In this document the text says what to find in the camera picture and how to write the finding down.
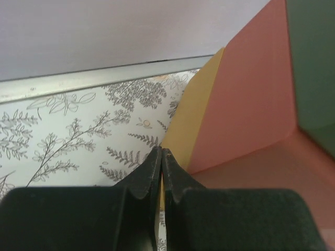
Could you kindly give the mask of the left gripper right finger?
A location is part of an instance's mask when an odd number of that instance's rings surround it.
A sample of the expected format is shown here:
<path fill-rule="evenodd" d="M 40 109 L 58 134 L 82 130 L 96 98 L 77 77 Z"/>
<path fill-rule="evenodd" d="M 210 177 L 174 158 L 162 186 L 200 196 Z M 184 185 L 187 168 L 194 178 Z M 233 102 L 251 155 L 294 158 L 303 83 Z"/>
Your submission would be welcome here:
<path fill-rule="evenodd" d="M 209 189 L 162 151 L 167 250 L 327 250 L 290 189 Z"/>

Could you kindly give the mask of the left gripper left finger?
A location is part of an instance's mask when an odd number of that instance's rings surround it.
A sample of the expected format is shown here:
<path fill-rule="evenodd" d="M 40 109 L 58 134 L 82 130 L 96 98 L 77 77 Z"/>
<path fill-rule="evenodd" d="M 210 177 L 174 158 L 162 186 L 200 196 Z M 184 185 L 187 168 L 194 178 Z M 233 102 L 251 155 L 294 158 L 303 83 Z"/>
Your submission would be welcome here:
<path fill-rule="evenodd" d="M 1 250 L 157 250 L 161 149 L 113 186 L 26 187 L 1 201 Z"/>

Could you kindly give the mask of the yellow drawer box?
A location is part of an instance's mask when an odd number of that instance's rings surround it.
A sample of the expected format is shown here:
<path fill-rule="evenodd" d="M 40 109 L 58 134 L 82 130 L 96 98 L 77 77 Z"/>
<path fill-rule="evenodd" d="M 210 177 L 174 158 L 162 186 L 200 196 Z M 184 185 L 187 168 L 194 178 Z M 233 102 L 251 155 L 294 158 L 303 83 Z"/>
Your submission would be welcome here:
<path fill-rule="evenodd" d="M 165 225 L 168 235 L 201 229 L 220 191 L 197 182 L 187 169 L 215 78 L 224 55 L 220 49 L 189 81 L 162 141 Z"/>

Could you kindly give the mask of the red drawer box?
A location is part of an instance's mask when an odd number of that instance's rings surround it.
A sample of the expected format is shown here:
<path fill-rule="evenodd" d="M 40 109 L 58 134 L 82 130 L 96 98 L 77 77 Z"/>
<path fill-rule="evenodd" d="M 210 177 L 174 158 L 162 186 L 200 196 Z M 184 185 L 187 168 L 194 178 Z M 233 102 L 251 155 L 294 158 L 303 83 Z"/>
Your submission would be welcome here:
<path fill-rule="evenodd" d="M 297 123 L 288 1 L 270 1 L 227 44 L 188 171 L 208 188 L 288 188 L 334 228 L 334 158 Z"/>

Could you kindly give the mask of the green drawer box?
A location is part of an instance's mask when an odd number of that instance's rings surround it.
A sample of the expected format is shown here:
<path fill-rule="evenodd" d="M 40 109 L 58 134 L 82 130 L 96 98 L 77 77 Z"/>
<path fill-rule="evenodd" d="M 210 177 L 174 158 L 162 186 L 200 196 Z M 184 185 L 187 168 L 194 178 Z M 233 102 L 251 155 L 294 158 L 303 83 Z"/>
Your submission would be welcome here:
<path fill-rule="evenodd" d="M 287 1 L 298 124 L 334 155 L 334 1 Z"/>

